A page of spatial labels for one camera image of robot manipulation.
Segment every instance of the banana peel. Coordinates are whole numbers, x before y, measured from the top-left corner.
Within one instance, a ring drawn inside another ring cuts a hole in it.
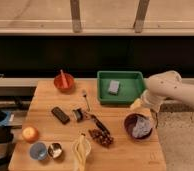
[[[74,160],[76,161],[75,171],[85,171],[86,158],[90,152],[90,144],[84,134],[75,141],[73,145]]]

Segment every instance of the crumpled paper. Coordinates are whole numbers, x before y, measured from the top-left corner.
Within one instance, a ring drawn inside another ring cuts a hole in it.
[[[143,136],[149,134],[151,129],[152,126],[148,118],[137,116],[136,126],[133,128],[132,135],[135,138],[142,138]]]

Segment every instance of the small white block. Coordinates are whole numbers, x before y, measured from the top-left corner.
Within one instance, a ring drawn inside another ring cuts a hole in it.
[[[108,92],[111,94],[117,94],[119,90],[119,81],[111,80]]]

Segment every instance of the black wall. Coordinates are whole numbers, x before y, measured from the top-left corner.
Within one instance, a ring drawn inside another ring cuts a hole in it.
[[[147,77],[177,70],[194,77],[194,37],[0,36],[0,73],[6,77],[76,77],[98,70],[139,70]]]

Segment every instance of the floor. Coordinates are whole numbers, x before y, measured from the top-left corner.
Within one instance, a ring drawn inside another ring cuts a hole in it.
[[[26,111],[17,110],[14,113],[15,119],[12,124],[22,124]],[[167,171],[194,171],[194,111],[185,105],[171,102],[161,107],[157,118],[157,130]],[[13,130],[15,138],[20,131]],[[0,157],[13,150],[13,147],[14,144],[0,146]],[[0,168],[0,171],[6,170],[7,166]]]

